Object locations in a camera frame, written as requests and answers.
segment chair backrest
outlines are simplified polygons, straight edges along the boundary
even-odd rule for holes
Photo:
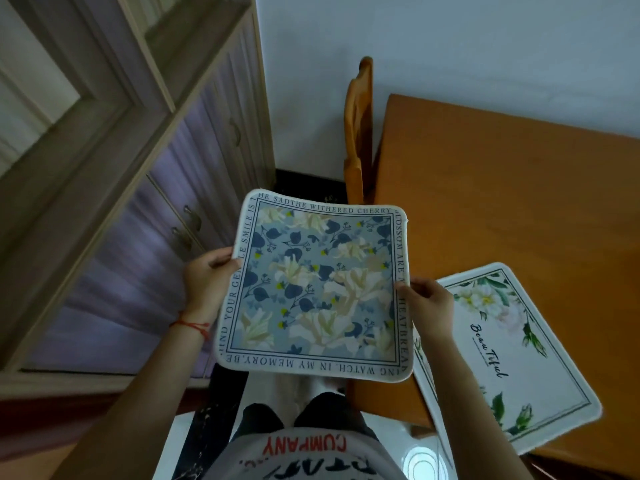
[[[374,184],[371,167],[373,151],[373,59],[360,61],[360,72],[349,83],[344,103],[344,182],[350,204],[363,204]]]

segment left hand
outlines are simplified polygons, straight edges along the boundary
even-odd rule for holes
[[[187,306],[183,314],[189,316],[189,322],[215,322],[231,275],[242,265],[242,259],[231,259],[232,252],[233,248],[209,251],[184,268]]]

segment forearm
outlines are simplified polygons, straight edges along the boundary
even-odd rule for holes
[[[150,479],[203,341],[196,330],[171,327],[106,416],[60,465],[53,480]]]
[[[453,339],[423,342],[423,350],[459,478],[531,480]]]

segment white floral placemat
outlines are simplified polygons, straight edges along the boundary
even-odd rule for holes
[[[218,320],[221,365],[398,382],[412,372],[406,215],[254,190],[244,200]]]
[[[518,454],[602,415],[597,396],[508,266],[438,280],[455,298],[453,335]],[[451,447],[417,332],[415,378],[445,450]]]

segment drawer handle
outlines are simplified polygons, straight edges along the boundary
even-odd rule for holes
[[[229,124],[233,126],[234,131],[236,132],[236,147],[238,147],[240,146],[240,140],[242,140],[242,133],[240,133],[240,128],[238,128],[238,125],[233,118],[229,118]]]
[[[196,231],[199,232],[200,228],[202,227],[202,219],[200,218],[200,216],[197,215],[192,209],[190,209],[188,205],[185,205],[182,210],[193,221],[193,224],[196,227]]]
[[[190,238],[188,235],[181,233],[178,227],[171,227],[171,232],[174,236],[178,238],[178,241],[180,241],[180,244],[182,245],[182,247],[184,247],[187,251],[191,250],[191,247],[193,245],[192,238]]]

